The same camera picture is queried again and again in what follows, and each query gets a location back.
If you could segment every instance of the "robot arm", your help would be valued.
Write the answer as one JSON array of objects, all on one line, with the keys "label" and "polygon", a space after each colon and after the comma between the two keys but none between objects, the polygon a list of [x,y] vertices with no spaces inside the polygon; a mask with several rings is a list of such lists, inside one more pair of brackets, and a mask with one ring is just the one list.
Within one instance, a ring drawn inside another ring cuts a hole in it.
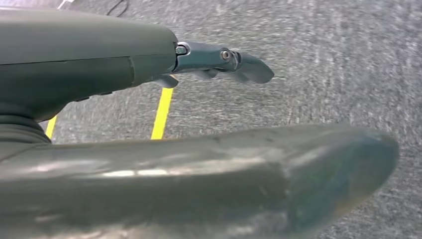
[{"label": "robot arm", "polygon": [[274,76],[253,56],[179,42],[165,27],[116,17],[3,7],[0,31],[7,32],[0,48],[0,114],[37,122],[93,95],[146,82],[174,87],[169,74],[223,72],[258,83]]}]

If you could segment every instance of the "robotic finger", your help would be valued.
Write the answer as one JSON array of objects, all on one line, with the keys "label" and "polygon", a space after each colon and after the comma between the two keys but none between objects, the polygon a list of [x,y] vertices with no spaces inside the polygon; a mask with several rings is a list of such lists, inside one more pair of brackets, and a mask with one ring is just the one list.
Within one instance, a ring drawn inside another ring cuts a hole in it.
[{"label": "robotic finger", "polygon": [[[238,82],[252,81],[267,83],[273,71],[260,59],[246,53],[231,51],[226,47],[197,42],[178,42],[176,67],[171,74],[193,72],[211,79],[218,73],[236,79]],[[174,78],[156,77],[163,87],[174,86]]]}]

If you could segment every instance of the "screw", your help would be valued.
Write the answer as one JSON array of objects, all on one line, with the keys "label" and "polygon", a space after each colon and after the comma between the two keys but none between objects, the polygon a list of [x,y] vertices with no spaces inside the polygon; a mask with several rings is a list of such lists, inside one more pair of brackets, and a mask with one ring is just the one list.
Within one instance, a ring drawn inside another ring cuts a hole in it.
[{"label": "screw", "polygon": [[229,51],[222,51],[221,52],[221,58],[225,61],[230,59],[231,58],[230,52]]},{"label": "screw", "polygon": [[186,49],[186,47],[184,47],[184,46],[177,46],[176,47],[176,54],[184,55],[186,53],[188,53],[188,50]]}]

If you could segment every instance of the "yellow line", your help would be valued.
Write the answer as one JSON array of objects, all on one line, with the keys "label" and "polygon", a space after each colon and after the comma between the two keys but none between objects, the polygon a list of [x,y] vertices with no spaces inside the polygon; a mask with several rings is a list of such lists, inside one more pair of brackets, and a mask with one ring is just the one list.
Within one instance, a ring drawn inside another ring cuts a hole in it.
[{"label": "yellow line", "polygon": [[[152,129],[151,139],[162,139],[166,128],[167,116],[170,110],[173,89],[163,88],[161,91],[160,101],[158,103],[157,114],[155,116],[154,127]],[[57,116],[48,121],[45,134],[51,138],[53,136],[54,127],[56,125]]]},{"label": "yellow line", "polygon": [[54,132],[54,126],[56,125],[56,119],[57,116],[53,117],[52,119],[50,119],[48,121],[48,125],[47,125],[47,129],[45,131],[45,134],[51,138],[53,136],[53,132]]},{"label": "yellow line", "polygon": [[152,129],[151,139],[162,139],[166,128],[167,115],[170,110],[173,88],[163,88],[161,91],[160,102],[158,103],[157,115],[155,116],[154,127]]}]

